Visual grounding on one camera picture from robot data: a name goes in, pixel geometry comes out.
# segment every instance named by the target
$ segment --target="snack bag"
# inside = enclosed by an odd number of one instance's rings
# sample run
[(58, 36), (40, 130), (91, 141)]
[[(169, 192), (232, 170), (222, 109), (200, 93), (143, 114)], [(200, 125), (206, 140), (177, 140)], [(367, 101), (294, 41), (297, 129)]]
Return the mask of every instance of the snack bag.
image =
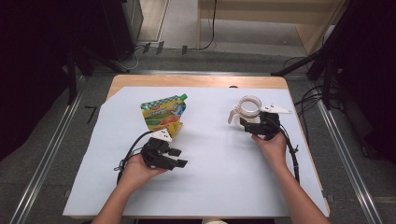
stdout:
[(186, 109), (185, 99), (187, 95), (183, 94), (141, 104), (140, 108), (148, 129), (156, 132), (166, 128), (171, 137), (175, 137), (183, 125), (180, 117)]

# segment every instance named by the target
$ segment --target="hand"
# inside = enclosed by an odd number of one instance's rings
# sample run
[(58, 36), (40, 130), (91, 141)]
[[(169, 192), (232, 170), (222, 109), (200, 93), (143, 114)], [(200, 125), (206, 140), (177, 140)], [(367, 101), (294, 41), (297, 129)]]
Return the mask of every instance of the hand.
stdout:
[(286, 139), (282, 133), (277, 133), (269, 141), (265, 141), (254, 134), (251, 135), (251, 138), (262, 149), (262, 154), (273, 169), (278, 166), (286, 167)]
[(132, 192), (145, 185), (152, 177), (164, 172), (166, 172), (166, 170), (161, 168), (148, 168), (143, 161), (142, 155), (135, 155), (127, 161), (117, 187)]

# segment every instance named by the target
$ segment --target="floor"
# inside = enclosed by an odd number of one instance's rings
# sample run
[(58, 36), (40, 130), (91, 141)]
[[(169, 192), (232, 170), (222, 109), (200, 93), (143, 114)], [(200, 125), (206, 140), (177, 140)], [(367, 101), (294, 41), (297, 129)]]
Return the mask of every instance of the floor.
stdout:
[[(160, 39), (165, 41), (166, 47), (180, 49), (182, 45), (195, 46), (195, 35), (175, 36), (170, 31), (170, 28), (175, 29), (175, 34), (179, 28), (184, 31), (194, 31), (196, 26), (192, 24), (192, 19), (191, 21), (190, 19), (185, 20), (186, 25), (175, 26), (172, 23), (182, 21), (175, 21), (175, 18), (172, 19), (175, 14), (170, 13), (172, 8), (175, 10), (192, 8), (187, 6), (187, 3), (192, 4), (192, 2), (195, 1), (170, 0), (160, 35)], [(201, 21), (201, 23), (202, 27), (207, 25), (207, 21)], [(226, 43), (226, 38), (229, 37), (225, 34), (227, 29), (224, 28), (223, 35), (216, 32), (218, 38), (216, 45), (213, 45), (213, 49), (209, 51), (191, 50), (186, 55), (182, 55), (179, 50), (164, 50), (161, 54), (157, 54), (155, 49), (151, 49), (147, 53), (140, 50), (122, 63), (130, 67), (137, 65), (131, 71), (135, 74), (145, 74), (149, 70), (151, 72), (159, 71), (159, 73), (180, 71), (181, 73), (187, 72), (189, 75), (197, 74), (200, 71), (214, 71), (220, 72), (219, 75), (224, 75), (224, 72), (232, 72), (240, 76), (265, 76), (267, 73), (278, 71), (298, 60), (293, 57), (304, 56), (304, 48), (301, 44), (299, 45), (291, 28), (285, 26), (283, 27), (285, 29), (280, 31), (282, 25), (276, 27), (276, 24), (268, 24), (267, 28), (273, 31), (268, 32), (269, 37), (261, 39), (259, 36), (262, 34), (257, 33), (256, 42), (252, 38), (251, 43), (247, 44), (250, 47), (244, 46), (247, 41), (243, 36), (229, 42), (238, 43), (235, 45), (240, 44), (240, 47), (234, 47), (231, 44), (223, 45), (222, 43)], [(285, 37), (279, 38), (276, 37), (276, 34)], [(204, 37), (204, 33), (202, 38), (203, 43), (208, 41)], [(260, 45), (261, 50), (256, 50), (255, 47), (259, 47), (256, 44)], [(31, 209), (26, 214), (24, 221), (19, 223), (81, 223), (83, 221), (64, 217), (62, 212), (67, 202), (68, 191), (73, 186), (79, 164), (90, 142), (97, 120), (98, 111), (88, 122), (92, 109), (87, 106), (97, 106), (100, 110), (100, 105), (106, 100), (111, 80), (116, 75), (100, 64), (96, 64), (95, 69), (93, 77), (81, 81), (78, 89), (83, 92), (80, 101), (74, 108), (74, 116), (69, 120), (67, 129), (64, 130), (64, 137), (57, 146), (53, 161), (49, 164), (49, 169), (45, 173), (42, 185), (38, 188)], [(302, 67), (295, 71), (298, 73), (297, 75), (286, 76), (294, 102), (301, 100), (304, 93), (312, 87), (304, 77), (305, 72), (306, 68)], [(0, 161), (0, 223), (8, 223), (12, 219), (26, 187), (35, 175), (36, 168), (50, 145), (58, 124), (63, 119), (64, 111), (69, 109), (66, 102), (67, 91), (58, 98), (51, 110), (36, 126), (28, 141)], [(361, 152), (361, 144), (349, 126), (346, 117), (338, 110), (332, 110), (332, 114), (348, 146), (348, 152), (374, 200), (375, 207), (382, 218), (381, 223), (396, 223), (396, 182), (394, 181), (396, 166), (386, 160), (370, 160), (364, 157)], [(311, 154), (328, 198), (331, 222), (370, 223), (362, 210), (360, 198), (357, 197), (356, 190), (351, 184), (346, 166), (340, 159), (320, 109), (314, 106), (306, 112), (305, 116), (311, 136)], [(277, 218), (276, 223), (290, 223), (290, 219), (287, 217)]]

